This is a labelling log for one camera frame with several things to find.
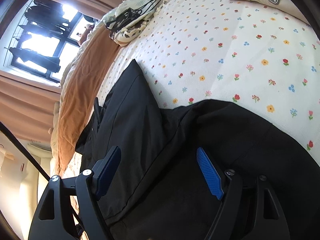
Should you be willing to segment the black shirt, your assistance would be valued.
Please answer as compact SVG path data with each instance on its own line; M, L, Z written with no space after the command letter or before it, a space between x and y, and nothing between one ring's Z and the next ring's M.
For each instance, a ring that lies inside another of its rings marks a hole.
M275 192L290 238L319 239L319 165L295 139L234 103L161 109L131 61L76 143L81 169L114 146L121 161L98 201L107 239L206 239L220 202L197 163L199 148L243 181L231 239L254 228L259 176Z

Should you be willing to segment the orange brown duvet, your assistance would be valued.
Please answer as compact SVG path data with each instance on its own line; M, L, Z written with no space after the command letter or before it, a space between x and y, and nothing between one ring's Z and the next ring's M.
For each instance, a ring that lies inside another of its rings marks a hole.
M50 146L53 173L62 176L71 161L75 145L87 125L94 100L112 66L120 46L110 38L102 25L89 33L61 81L60 100L54 105Z

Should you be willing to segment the hanging dark clothes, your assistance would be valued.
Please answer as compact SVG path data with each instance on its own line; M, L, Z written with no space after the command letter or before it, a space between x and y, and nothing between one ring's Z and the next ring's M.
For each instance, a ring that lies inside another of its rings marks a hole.
M20 25L24 30L18 41L24 42L32 38L33 34L46 38L63 35L69 30L69 20L63 18L62 5L52 0L33 0L34 5L29 7L24 16L28 24ZM42 68L57 73L60 70L60 59L53 56L45 56L30 49L12 48L8 49L14 57L23 61L31 61Z

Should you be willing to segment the pink curtain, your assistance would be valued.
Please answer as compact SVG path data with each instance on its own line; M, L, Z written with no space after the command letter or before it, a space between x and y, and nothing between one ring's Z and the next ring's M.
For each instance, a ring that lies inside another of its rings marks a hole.
M49 143L61 88L1 71L1 122L14 136Z

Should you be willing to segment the floral white bed sheet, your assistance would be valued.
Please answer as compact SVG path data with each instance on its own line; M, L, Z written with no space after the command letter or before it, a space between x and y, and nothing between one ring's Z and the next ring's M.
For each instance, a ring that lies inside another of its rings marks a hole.
M319 38L303 21L246 0L170 0L120 47L95 98L99 103L132 60L159 107L234 102L319 161Z

